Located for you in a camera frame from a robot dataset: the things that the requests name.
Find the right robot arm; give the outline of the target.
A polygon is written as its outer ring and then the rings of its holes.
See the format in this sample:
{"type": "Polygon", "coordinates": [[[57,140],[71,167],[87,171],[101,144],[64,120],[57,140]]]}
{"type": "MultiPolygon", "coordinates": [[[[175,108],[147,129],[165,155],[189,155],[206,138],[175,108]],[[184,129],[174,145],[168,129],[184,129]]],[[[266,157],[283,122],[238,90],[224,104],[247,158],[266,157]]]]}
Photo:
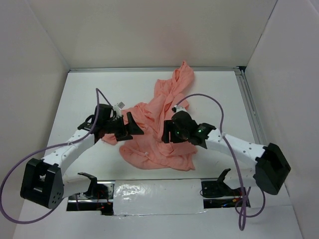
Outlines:
{"type": "Polygon", "coordinates": [[[221,133],[208,123],[197,124],[186,111],[179,111],[170,120],[164,121],[162,141],[189,142],[204,149],[235,156],[238,161],[248,165],[248,174],[241,174],[242,182],[235,182],[228,173],[222,175],[222,180],[217,184],[222,195],[229,195],[241,185],[257,186],[265,193],[277,195],[291,171],[283,152],[276,144],[254,144],[221,133]]]}

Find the glossy white tape sheet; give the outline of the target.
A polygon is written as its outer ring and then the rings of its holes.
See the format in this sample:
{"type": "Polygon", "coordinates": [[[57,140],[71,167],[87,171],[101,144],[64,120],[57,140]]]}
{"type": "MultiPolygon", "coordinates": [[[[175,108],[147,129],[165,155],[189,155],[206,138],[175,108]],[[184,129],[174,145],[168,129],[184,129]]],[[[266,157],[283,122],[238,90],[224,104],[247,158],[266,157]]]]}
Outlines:
{"type": "Polygon", "coordinates": [[[116,181],[116,216],[191,215],[205,212],[199,179],[116,181]]]}

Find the aluminium frame rail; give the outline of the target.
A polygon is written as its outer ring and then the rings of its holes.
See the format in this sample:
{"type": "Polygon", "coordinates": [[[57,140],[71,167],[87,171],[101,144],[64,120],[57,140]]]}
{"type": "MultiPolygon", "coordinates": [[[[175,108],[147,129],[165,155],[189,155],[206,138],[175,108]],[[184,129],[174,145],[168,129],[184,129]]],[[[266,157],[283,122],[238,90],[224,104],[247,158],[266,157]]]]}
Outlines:
{"type": "MultiPolygon", "coordinates": [[[[195,79],[185,90],[190,95],[190,113],[197,122],[219,126],[219,106],[206,98],[211,96],[224,109],[223,130],[233,136],[263,143],[253,110],[247,81],[239,67],[194,67],[195,79]]],[[[123,102],[126,108],[148,103],[154,96],[157,80],[172,77],[174,68],[75,69],[68,73],[63,90],[64,106],[73,122],[82,122],[94,112],[96,91],[105,94],[110,103],[123,102]]]]}

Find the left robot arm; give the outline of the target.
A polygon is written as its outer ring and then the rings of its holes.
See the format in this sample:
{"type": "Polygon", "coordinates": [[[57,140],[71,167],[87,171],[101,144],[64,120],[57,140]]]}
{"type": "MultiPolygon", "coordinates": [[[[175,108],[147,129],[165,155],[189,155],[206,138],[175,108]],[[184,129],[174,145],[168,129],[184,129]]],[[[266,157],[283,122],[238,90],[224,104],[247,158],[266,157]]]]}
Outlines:
{"type": "Polygon", "coordinates": [[[98,194],[97,177],[79,172],[67,176],[67,169],[105,134],[113,134],[116,141],[143,135],[132,113],[122,114],[119,105],[99,104],[94,114],[77,127],[67,142],[41,159],[30,159],[24,170],[20,196],[26,200],[54,209],[64,199],[82,194],[88,199],[98,194]]]}

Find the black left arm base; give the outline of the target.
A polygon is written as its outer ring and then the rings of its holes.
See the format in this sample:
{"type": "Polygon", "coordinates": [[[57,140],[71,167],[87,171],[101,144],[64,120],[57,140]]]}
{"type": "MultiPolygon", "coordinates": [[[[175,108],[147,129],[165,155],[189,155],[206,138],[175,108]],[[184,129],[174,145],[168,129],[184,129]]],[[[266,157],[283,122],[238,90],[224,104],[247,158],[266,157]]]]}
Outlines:
{"type": "Polygon", "coordinates": [[[67,212],[99,212],[104,216],[113,216],[115,181],[98,181],[91,196],[84,193],[68,197],[67,212]]]}

